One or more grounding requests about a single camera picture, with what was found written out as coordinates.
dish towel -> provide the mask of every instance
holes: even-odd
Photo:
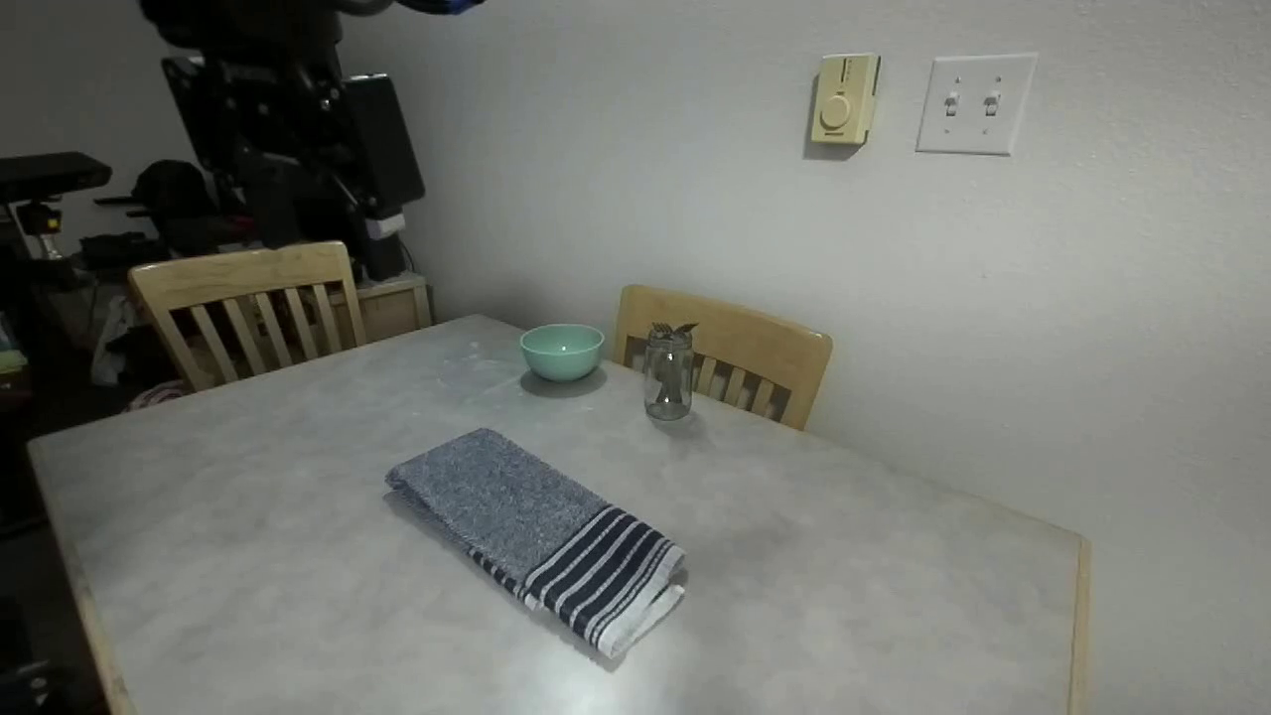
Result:
[[[527,612],[621,661],[682,597],[682,552],[493,428],[391,471]]]

white table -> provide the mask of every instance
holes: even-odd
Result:
[[[689,546],[689,598],[606,672],[386,499],[493,423]],[[1085,538],[641,378],[520,382],[460,319],[34,444],[116,712],[1066,715]]]

glass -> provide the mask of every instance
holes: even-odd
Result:
[[[692,330],[656,325],[644,345],[644,413],[682,420],[692,413]]]

black stripe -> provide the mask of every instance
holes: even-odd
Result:
[[[586,582],[598,565],[606,565],[606,552],[610,552],[610,546],[627,544],[636,533],[641,533],[641,518],[636,518],[636,517],[624,517],[621,529],[614,529],[614,533],[606,533],[599,538],[591,538],[591,546],[590,546],[582,560],[571,560],[571,567],[562,571],[557,582],[539,586],[539,590],[546,590],[546,605],[562,615],[562,598],[563,598],[576,582]]]
[[[551,567],[546,567],[546,565],[538,565],[527,577],[524,577],[524,586],[527,590],[538,590],[539,582],[551,582],[563,567],[571,567],[571,560],[582,556],[582,552],[590,552],[591,544],[598,544],[598,534],[610,529],[610,524],[616,524],[624,513],[621,507],[610,507],[610,513],[599,513],[599,518],[590,518],[576,534],[569,534],[563,544],[569,544],[569,552],[551,552],[546,565],[551,565]]]
[[[660,538],[660,552],[653,560],[644,560],[644,571],[636,577],[636,582],[624,590],[621,605],[614,605],[614,612],[599,615],[598,630],[591,630],[591,644],[599,644],[606,628],[624,615],[632,606],[632,598],[647,586],[647,579],[665,567],[673,552],[673,538]]]
[[[598,620],[598,612],[614,606],[627,586],[632,579],[641,577],[644,560],[653,556],[653,546],[660,544],[665,534],[656,529],[641,529],[641,544],[636,546],[624,546],[616,552],[616,560],[606,567],[606,577],[598,579],[598,586],[590,586],[590,597],[598,597],[591,605],[576,598],[576,606],[563,606],[563,623],[582,620],[582,630]]]
[[[636,517],[621,513],[610,533],[590,534],[590,544],[576,546],[571,560],[562,560],[562,567],[551,567],[551,571],[557,571],[551,579],[538,579],[533,597],[538,597],[539,605],[557,606],[557,598],[562,598],[582,577],[590,577],[590,567],[599,560],[599,552],[614,546],[632,524],[636,524]]]
[[[621,577],[624,565],[632,565],[627,556],[641,556],[656,544],[656,533],[647,524],[636,524],[632,534],[590,577],[590,582],[582,582],[569,598],[562,598],[562,620],[571,623],[571,615],[591,598],[614,590],[614,582],[606,586],[610,577]]]

small bowl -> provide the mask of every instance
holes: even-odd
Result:
[[[524,366],[546,382],[576,382],[599,366],[606,332],[586,320],[547,320],[520,332]]]

